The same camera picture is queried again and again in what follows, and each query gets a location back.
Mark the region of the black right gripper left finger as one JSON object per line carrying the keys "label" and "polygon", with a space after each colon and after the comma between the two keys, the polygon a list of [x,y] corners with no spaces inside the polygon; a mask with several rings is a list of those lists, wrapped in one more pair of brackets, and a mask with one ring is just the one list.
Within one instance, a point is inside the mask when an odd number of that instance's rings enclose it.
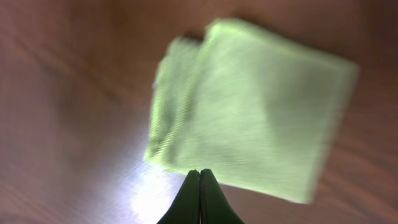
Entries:
{"label": "black right gripper left finger", "polygon": [[188,172],[170,208],[158,224],[200,223],[200,173]]}

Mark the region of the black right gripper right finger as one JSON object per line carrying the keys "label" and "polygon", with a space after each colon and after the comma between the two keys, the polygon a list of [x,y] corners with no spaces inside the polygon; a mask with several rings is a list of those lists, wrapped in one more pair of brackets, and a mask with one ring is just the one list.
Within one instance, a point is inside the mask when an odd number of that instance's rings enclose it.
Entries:
{"label": "black right gripper right finger", "polygon": [[200,172],[200,221],[201,224],[244,224],[210,169]]}

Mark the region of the green microfiber cloth with tag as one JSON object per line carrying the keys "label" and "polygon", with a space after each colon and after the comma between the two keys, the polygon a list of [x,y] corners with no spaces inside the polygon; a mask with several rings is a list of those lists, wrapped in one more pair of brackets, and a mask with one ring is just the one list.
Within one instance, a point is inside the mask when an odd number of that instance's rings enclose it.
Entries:
{"label": "green microfiber cloth with tag", "polygon": [[359,67],[240,19],[177,37],[154,80],[145,159],[295,203],[318,176]]}

